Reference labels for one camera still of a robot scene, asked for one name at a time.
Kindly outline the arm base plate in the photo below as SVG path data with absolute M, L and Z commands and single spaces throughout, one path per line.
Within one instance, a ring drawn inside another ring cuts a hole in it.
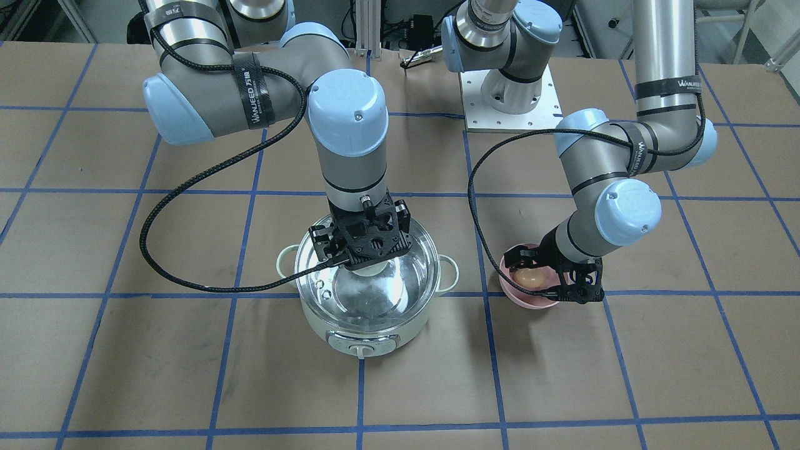
M 546 66 L 533 83 L 506 79 L 498 69 L 459 75 L 466 130 L 522 133 L 555 128 L 563 118 L 558 95 Z

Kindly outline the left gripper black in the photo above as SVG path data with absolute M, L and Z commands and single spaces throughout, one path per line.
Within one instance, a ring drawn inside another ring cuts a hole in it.
M 504 253 L 504 267 L 511 269 L 513 273 L 517 269 L 535 269 L 542 267 L 556 268 L 560 260 L 569 259 L 558 246 L 558 229 L 547 233 L 540 245 L 537 247 L 529 247 L 525 244 L 518 244 Z M 590 259 L 578 259 L 574 263 L 588 263 Z M 504 274 L 504 279 L 516 289 L 523 289 L 515 284 L 515 282 Z M 537 290 L 534 292 L 535 296 L 541 296 L 546 299 L 554 300 L 557 302 L 571 302 L 578 303 L 578 289 L 574 284 L 570 285 L 557 285 L 546 289 Z

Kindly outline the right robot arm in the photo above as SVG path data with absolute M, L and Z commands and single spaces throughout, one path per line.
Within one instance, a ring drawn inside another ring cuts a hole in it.
M 330 29 L 294 24 L 288 1 L 140 6 L 161 68 L 143 95 L 163 139 L 197 144 L 305 119 L 332 221 L 309 228 L 318 259 L 357 270 L 408 253 L 411 215 L 386 187 L 384 91 Z

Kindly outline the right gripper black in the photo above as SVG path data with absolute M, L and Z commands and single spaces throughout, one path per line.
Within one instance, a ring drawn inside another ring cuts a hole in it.
M 332 223 L 312 225 L 309 238 L 326 267 L 351 271 L 397 258 L 411 250 L 411 213 L 387 192 L 380 200 L 362 197 L 362 210 L 347 211 L 329 202 Z

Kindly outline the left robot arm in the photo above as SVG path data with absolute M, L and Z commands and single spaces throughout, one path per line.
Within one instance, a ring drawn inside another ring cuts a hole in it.
M 576 211 L 536 246 L 492 262 L 504 293 L 525 308 L 604 299 L 602 258 L 657 228 L 662 205 L 640 174 L 705 163 L 717 133 L 706 117 L 696 61 L 694 3 L 635 1 L 632 31 L 637 119 L 611 122 L 598 109 L 549 130 Z M 455 73 L 489 69 L 482 96 L 497 110 L 534 108 L 558 15 L 539 1 L 466 1 L 444 20 L 443 54 Z

